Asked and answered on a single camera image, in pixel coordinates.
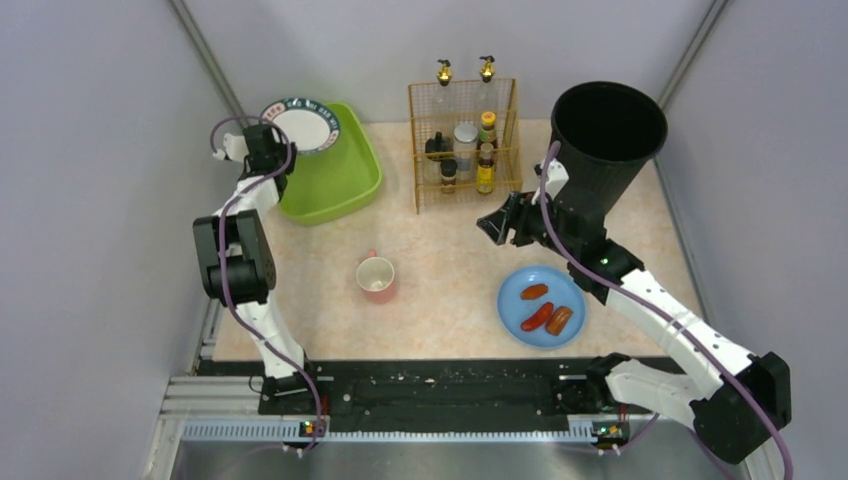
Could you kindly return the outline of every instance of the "spice rack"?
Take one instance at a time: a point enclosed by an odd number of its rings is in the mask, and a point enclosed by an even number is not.
[[[511,191],[519,190],[523,181],[518,141],[518,95],[516,81],[513,78],[495,78],[492,83],[498,92],[498,108],[495,129],[498,135],[497,168],[495,169],[494,191],[490,195],[477,193],[476,175],[470,180],[457,180],[454,193],[443,193],[441,176],[438,173],[438,161],[431,160],[425,154],[427,139],[436,133],[436,125],[459,125],[469,123],[477,125],[481,111],[476,111],[474,96],[480,80],[454,80],[454,113],[433,115],[431,103],[433,96],[441,87],[438,83],[416,83],[409,86],[409,115],[412,129],[413,173],[415,175],[415,211],[421,213],[422,207],[431,205],[456,205],[483,201],[503,201]],[[453,152],[441,153],[442,158],[452,158]]]

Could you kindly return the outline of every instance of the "beige countertop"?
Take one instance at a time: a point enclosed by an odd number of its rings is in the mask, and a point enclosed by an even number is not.
[[[495,296],[501,281],[525,265],[565,270],[539,246],[497,247],[476,226],[503,202],[485,201],[415,214],[408,123],[365,127],[383,167],[374,202],[336,221],[303,227],[280,212],[263,226],[277,265],[277,299],[295,339],[312,359],[444,359],[593,357],[617,351],[663,352],[626,318],[586,296],[586,327],[572,343],[537,350],[501,326]],[[550,138],[547,120],[521,121],[524,191]],[[641,258],[654,276],[697,313],[689,273],[653,164],[648,164],[606,219],[609,237]],[[368,249],[391,260],[399,292],[386,305],[368,303],[354,271]],[[250,339],[224,312],[213,358],[259,360]]]

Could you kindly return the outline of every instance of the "mug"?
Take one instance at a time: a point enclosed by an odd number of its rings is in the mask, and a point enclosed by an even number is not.
[[[397,293],[395,267],[387,259],[378,257],[374,250],[370,250],[368,258],[356,268],[356,283],[372,303],[387,303]]]

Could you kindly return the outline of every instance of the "white plate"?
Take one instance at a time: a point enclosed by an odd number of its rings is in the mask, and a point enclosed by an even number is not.
[[[298,155],[323,152],[339,138],[339,119],[324,104],[308,98],[284,98],[268,105],[262,118],[283,129]]]

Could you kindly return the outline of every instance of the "black cylinder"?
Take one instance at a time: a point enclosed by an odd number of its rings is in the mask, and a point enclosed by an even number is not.
[[[662,109],[635,88],[590,82],[563,93],[551,113],[551,143],[568,184],[595,192],[609,213],[668,135]]]

